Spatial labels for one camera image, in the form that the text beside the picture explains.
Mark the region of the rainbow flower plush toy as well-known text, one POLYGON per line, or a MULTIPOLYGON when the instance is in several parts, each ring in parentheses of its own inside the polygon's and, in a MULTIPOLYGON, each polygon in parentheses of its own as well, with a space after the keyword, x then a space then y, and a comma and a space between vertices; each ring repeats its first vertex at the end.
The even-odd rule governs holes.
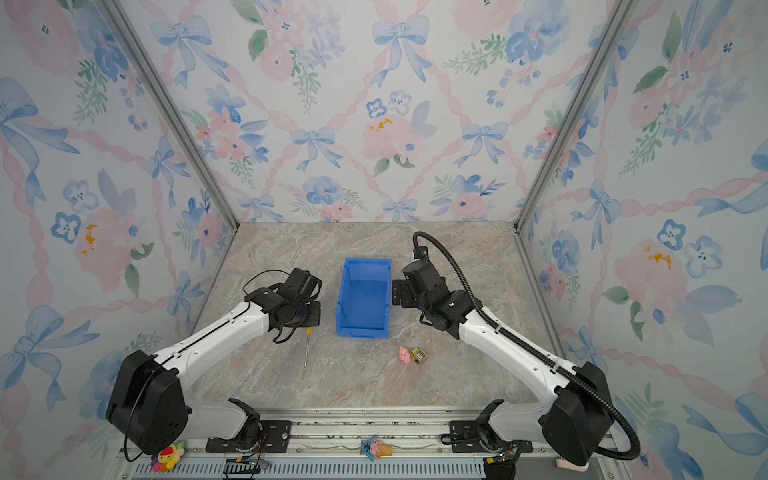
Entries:
POLYGON ((172 470, 185 454, 185 442, 178 441, 163 449, 151 459, 153 473, 164 473, 172 470))

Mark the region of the left aluminium corner post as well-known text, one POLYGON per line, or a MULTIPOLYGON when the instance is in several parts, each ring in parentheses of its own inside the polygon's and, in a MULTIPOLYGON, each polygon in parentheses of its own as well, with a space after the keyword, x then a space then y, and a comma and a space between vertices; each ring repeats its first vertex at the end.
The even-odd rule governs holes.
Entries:
POLYGON ((236 231, 239 221, 235 218, 232 208, 216 182, 213 171, 197 148, 191 131, 186 126, 179 108, 168 88, 164 85, 159 71, 150 58, 135 28, 132 26, 125 10, 119 1, 96 1, 95 4, 108 26, 113 30, 128 59, 135 65, 142 81, 147 85, 148 93, 158 107, 161 118, 167 123, 172 134, 187 155, 193 169, 211 196, 213 203, 222 213, 228 226, 236 231))

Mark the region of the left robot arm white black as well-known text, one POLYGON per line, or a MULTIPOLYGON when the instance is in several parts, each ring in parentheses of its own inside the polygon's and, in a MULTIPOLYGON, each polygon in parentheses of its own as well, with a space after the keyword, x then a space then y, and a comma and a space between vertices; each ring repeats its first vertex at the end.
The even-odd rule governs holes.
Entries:
POLYGON ((125 447, 155 455, 179 439, 209 438, 240 452, 264 441, 258 411, 231 398, 222 405, 195 403, 187 391, 229 354, 270 331, 276 345, 299 329, 318 325, 322 281, 295 268, 282 282, 260 287, 219 320, 153 354, 135 351, 121 363, 105 418, 125 447))

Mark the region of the aluminium corner post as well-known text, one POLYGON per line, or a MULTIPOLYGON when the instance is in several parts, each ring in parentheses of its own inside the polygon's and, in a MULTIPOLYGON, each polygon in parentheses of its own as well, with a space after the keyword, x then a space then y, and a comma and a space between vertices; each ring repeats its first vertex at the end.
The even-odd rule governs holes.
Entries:
POLYGON ((615 9, 609 16, 608 21, 599 37, 597 48, 594 55, 587 64, 583 80, 574 91, 574 96, 565 110, 565 115, 561 128, 555 136, 549 153, 545 156, 543 163, 533 185, 526 197, 525 204, 514 223, 515 233, 520 236, 528 225, 532 223, 534 211, 538 201, 543 194, 549 182, 552 172, 556 169, 560 156, 566 150, 566 145, 571 135, 577 130, 581 117, 586 111, 589 102, 597 88, 597 83, 607 69, 608 63, 616 51, 620 37, 627 29, 627 24, 631 19, 633 10, 636 7, 636 1, 621 0, 616 3, 615 9))
POLYGON ((172 134, 187 155, 193 169, 211 196, 213 203, 222 213, 228 226, 236 231, 239 221, 235 218, 232 208, 216 182, 213 171, 197 148, 191 131, 186 126, 179 108, 168 88, 164 85, 159 71, 150 58, 135 28, 132 26, 125 10, 119 1, 96 1, 95 4, 108 26, 113 30, 128 59, 135 65, 142 81, 147 85, 148 93, 158 107, 161 118, 167 123, 172 134))

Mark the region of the aluminium rail base frame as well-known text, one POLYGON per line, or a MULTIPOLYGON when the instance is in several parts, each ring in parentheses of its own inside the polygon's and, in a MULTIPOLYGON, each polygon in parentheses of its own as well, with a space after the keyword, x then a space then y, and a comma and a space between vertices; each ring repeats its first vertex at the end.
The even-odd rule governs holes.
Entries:
POLYGON ((119 455, 109 479, 627 479, 626 466, 596 455, 579 467, 544 442, 491 452, 474 410, 441 407, 265 410, 260 443, 239 453, 191 437, 167 471, 119 455))

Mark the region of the right aluminium corner post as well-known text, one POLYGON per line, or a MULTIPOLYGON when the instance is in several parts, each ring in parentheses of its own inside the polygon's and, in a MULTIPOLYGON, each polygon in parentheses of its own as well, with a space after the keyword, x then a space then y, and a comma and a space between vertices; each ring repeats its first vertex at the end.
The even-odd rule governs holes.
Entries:
POLYGON ((583 80, 574 91, 574 96, 565 110, 565 115, 561 128, 555 136, 549 153, 545 156, 543 163, 533 185, 526 197, 525 204, 514 223, 515 233, 520 236, 528 225, 532 223, 534 211, 538 201, 543 194, 549 182, 552 172, 556 169, 560 156, 566 150, 566 145, 571 135, 577 130, 581 117, 586 111, 589 102, 597 88, 597 83, 607 69, 608 63, 616 51, 620 37, 627 29, 627 24, 631 19, 633 10, 636 7, 636 1, 621 0, 616 3, 615 9, 609 16, 608 21, 599 37, 597 48, 594 55, 587 64, 583 80))

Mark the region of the blue orange small toy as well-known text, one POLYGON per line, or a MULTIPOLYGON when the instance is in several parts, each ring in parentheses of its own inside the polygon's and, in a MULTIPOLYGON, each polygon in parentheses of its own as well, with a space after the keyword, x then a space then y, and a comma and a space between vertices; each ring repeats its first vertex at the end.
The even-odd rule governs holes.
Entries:
POLYGON ((393 446, 384 443, 376 436, 372 436, 362 441, 361 453, 370 461, 376 461, 381 458, 391 457, 393 455, 393 446))

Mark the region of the yellow handled screwdriver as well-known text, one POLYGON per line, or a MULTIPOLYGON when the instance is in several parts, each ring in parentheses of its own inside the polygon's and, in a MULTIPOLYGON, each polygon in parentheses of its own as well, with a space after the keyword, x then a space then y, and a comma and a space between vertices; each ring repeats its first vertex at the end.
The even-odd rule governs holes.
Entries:
POLYGON ((313 329, 314 327, 309 327, 306 329, 305 334, 305 349, 304 349, 304 357, 303 357, 303 364, 302 364, 302 372, 306 371, 306 368, 308 367, 309 363, 309 353, 312 345, 312 336, 313 336, 313 329))

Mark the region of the white pink object on rail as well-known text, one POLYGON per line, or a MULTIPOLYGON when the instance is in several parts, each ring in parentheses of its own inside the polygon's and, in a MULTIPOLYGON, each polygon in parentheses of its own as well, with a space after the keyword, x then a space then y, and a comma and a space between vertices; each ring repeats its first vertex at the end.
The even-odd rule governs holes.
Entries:
POLYGON ((557 458, 555 461, 555 465, 559 469, 569 470, 573 472, 586 472, 589 469, 589 465, 579 466, 563 458, 557 458))

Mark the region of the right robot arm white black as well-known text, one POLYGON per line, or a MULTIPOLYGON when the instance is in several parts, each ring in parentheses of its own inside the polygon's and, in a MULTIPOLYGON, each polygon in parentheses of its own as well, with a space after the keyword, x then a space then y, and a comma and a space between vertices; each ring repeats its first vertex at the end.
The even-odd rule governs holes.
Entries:
POLYGON ((519 335, 469 292, 450 290, 430 261, 416 260, 403 274, 392 283, 393 304, 418 310, 422 323, 480 350, 536 397, 528 404, 491 401, 475 420, 476 443, 500 452, 521 441, 541 442, 568 462, 586 465, 613 420, 577 383, 606 396, 604 375, 593 365, 577 367, 519 335))

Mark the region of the blue plastic bin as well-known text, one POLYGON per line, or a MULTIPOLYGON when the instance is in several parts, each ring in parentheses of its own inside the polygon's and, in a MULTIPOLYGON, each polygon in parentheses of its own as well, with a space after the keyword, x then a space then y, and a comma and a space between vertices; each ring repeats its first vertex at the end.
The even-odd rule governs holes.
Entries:
POLYGON ((391 282, 390 259, 345 259, 336 311, 339 337, 389 337, 391 282))

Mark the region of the pink pig toy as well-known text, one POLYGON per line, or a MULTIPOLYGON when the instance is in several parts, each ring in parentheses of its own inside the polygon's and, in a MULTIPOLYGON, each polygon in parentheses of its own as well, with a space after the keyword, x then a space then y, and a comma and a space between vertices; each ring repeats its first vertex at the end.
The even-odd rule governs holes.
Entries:
POLYGON ((410 351, 405 347, 400 347, 398 350, 398 358, 399 360, 405 364, 409 365, 412 362, 412 357, 410 354, 410 351))

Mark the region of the small colourful toy block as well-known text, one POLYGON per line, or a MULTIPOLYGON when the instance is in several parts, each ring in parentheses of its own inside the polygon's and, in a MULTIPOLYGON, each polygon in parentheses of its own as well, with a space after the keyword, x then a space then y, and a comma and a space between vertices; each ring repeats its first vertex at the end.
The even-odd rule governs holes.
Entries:
POLYGON ((417 364, 423 364, 428 359, 428 354, 420 348, 412 349, 410 356, 417 364))

